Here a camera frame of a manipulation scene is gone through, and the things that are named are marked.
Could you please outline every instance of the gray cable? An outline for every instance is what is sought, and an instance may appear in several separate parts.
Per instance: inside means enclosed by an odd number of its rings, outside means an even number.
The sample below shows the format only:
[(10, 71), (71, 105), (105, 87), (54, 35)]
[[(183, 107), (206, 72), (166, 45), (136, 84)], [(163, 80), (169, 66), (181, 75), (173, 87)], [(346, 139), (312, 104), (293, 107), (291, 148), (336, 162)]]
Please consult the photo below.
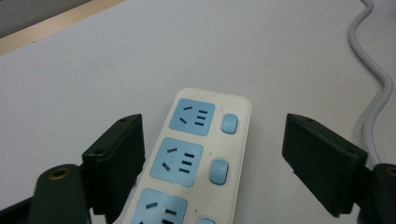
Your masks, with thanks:
[(373, 11), (374, 3), (371, 0), (361, 0), (365, 5), (366, 9), (364, 9), (358, 17), (352, 22), (352, 25), (349, 28), (348, 38), (349, 44), (361, 59), (361, 61), (372, 71), (372, 73), (382, 82), (383, 90), (381, 95), (377, 101), (375, 101), (373, 107), (370, 108), (367, 116), (364, 119), (362, 134), (363, 134), (363, 142), (366, 146), (366, 149), (370, 152), (370, 160), (372, 165), (376, 165), (381, 163), (379, 159), (378, 152), (375, 148), (374, 143), (374, 124), (375, 119), (378, 116), (379, 112), (388, 102), (392, 91), (393, 91), (393, 81), (390, 76), (382, 70), (382, 68), (375, 63), (373, 59), (364, 51), (364, 49), (359, 44), (356, 38), (356, 30), (358, 26), (361, 24), (364, 19), (366, 19), (370, 13)]

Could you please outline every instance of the table surface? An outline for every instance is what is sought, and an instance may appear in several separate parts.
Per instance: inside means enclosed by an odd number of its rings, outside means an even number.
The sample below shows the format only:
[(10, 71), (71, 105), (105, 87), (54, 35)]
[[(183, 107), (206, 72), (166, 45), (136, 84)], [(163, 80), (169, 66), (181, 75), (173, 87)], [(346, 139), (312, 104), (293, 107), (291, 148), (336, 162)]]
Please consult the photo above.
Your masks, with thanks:
[[(126, 0), (0, 56), (0, 209), (30, 197), (50, 167), (81, 164), (119, 118), (143, 114), (149, 157), (177, 92), (194, 87), (252, 104), (234, 223), (356, 223), (358, 206), (329, 215), (281, 149), (288, 113), (361, 147), (381, 91), (347, 43), (363, 9), (359, 0)], [(395, 77), (396, 2), (375, 0), (358, 39)], [(392, 96), (375, 125), (383, 162), (396, 162), (395, 109)]]

